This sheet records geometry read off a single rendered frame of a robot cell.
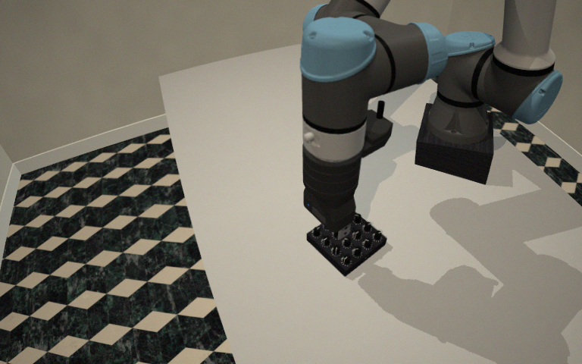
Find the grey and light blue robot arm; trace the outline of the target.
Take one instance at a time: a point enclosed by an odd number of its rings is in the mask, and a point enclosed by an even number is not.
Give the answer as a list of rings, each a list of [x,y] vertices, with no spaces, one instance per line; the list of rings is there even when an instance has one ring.
[[[438,76],[427,126],[465,145],[486,137],[486,104],[534,124],[559,94],[563,76],[549,47],[557,0],[505,0],[495,47],[488,33],[443,37],[428,23],[382,20],[389,2],[331,0],[306,14],[299,65],[309,127],[351,133],[365,124],[370,99]]]

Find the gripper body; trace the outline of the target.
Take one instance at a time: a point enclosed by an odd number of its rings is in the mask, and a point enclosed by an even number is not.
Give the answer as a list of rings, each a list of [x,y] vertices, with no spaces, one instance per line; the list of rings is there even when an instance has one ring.
[[[368,110],[365,124],[351,133],[323,133],[302,118],[304,207],[330,232],[354,221],[361,158],[384,147],[391,136],[393,122],[383,117],[384,106],[378,101],[377,112]]]

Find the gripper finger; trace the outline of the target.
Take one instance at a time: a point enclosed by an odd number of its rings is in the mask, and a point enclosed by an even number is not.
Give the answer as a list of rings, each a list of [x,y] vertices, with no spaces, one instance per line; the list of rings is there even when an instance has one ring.
[[[345,237],[347,234],[350,233],[350,227],[351,224],[345,226],[343,229],[341,229],[340,231],[337,231],[337,237],[339,239],[342,239],[343,237]]]

